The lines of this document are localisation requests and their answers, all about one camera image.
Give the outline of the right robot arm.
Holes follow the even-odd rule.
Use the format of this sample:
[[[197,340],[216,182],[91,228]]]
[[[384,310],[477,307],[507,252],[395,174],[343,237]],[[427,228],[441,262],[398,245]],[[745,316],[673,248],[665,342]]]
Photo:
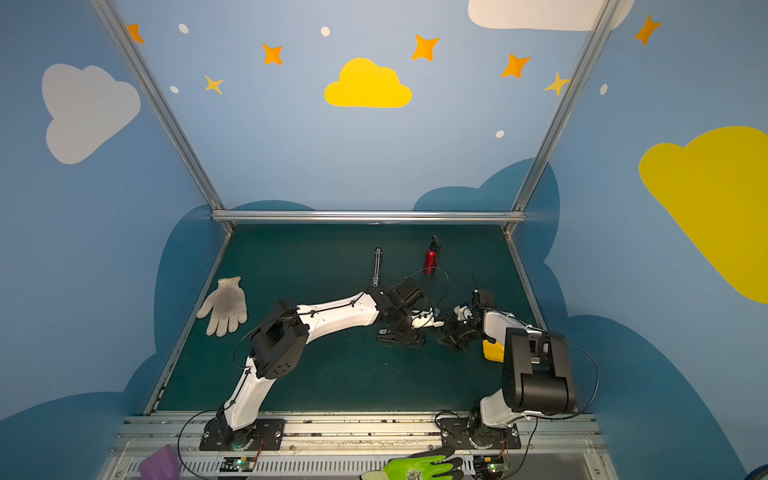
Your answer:
[[[491,291],[474,290],[470,304],[455,307],[441,332],[441,345],[462,352],[478,340],[484,358],[502,365],[500,389],[474,408],[477,426],[502,429],[520,418],[560,419],[576,413],[566,338],[496,309]]]

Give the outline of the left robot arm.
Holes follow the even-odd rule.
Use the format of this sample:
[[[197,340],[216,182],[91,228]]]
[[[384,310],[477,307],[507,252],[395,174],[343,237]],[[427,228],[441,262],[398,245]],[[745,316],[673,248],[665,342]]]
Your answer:
[[[215,417],[215,426],[228,436],[253,425],[275,381],[292,372],[306,346],[343,330],[387,326],[386,342],[421,346],[421,330],[433,327],[433,308],[418,310],[425,294],[410,278],[389,289],[369,287],[340,300],[296,305],[281,301],[250,336],[250,349],[231,396]]]

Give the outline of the yellow plastic scoop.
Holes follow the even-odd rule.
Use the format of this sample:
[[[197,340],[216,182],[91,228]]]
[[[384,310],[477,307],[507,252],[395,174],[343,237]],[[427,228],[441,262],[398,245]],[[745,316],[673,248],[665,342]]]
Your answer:
[[[505,348],[499,341],[484,340],[482,351],[484,358],[490,362],[502,363],[504,361]]]

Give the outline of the red spray bottle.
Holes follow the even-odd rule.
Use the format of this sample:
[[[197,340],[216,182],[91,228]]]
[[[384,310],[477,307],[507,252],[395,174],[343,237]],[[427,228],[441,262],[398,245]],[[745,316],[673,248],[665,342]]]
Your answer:
[[[432,235],[425,254],[425,264],[423,267],[425,274],[431,275],[437,271],[440,251],[441,241],[437,235]]]

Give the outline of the green black work glove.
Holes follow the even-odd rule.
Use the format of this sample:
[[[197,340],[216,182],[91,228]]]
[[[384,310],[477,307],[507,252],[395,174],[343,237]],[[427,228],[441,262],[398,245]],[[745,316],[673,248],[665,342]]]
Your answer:
[[[389,460],[382,468],[365,472],[362,480],[463,479],[463,460],[452,446],[418,452]]]

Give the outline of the white knit glove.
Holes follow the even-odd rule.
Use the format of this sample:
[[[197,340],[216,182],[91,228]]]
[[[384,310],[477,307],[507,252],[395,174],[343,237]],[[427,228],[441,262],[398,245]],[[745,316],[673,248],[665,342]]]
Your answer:
[[[224,337],[247,321],[246,296],[240,281],[240,276],[219,279],[217,288],[203,300],[196,318],[209,318],[207,336]]]

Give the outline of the purple cloth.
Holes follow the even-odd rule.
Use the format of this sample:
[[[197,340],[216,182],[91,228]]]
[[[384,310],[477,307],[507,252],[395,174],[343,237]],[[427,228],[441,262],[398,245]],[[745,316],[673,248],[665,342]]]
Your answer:
[[[178,480],[180,461],[175,448],[167,444],[139,464],[142,480]]]

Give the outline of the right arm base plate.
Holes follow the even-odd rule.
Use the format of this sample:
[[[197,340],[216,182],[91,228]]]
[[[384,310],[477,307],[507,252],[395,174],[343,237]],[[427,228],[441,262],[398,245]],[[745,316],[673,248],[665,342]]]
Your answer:
[[[435,425],[443,446],[456,450],[518,450],[520,435],[516,427],[493,428],[468,417],[439,417]]]

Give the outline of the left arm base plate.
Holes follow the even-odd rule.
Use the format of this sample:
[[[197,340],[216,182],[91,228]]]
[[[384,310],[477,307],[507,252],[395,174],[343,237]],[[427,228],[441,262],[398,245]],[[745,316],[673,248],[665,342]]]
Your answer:
[[[277,451],[286,422],[284,419],[257,419],[253,424],[232,430],[223,417],[207,422],[199,444],[201,451]]]

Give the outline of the aluminium rail frame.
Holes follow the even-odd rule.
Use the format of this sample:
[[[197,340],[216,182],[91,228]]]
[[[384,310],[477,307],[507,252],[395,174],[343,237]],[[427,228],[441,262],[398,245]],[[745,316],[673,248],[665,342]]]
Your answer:
[[[545,171],[579,96],[612,32],[613,20],[619,17],[619,9],[623,3],[621,1],[605,1],[599,8],[595,22],[575,63],[571,82],[568,84],[566,92],[560,97],[541,146],[527,171],[509,212],[227,209],[224,207],[223,200],[216,192],[211,178],[205,171],[202,161],[183,131],[180,121],[173,113],[164,94],[161,93],[159,84],[144,56],[136,46],[136,42],[130,38],[127,25],[116,3],[113,1],[93,1],[91,5],[143,90],[168,137],[179,153],[181,160],[190,172],[205,200],[212,208],[212,219],[221,223],[222,228],[227,233],[231,233],[236,224],[247,222],[268,224],[280,222],[292,224],[501,223],[505,235],[509,237],[515,225],[525,221],[527,204]]]

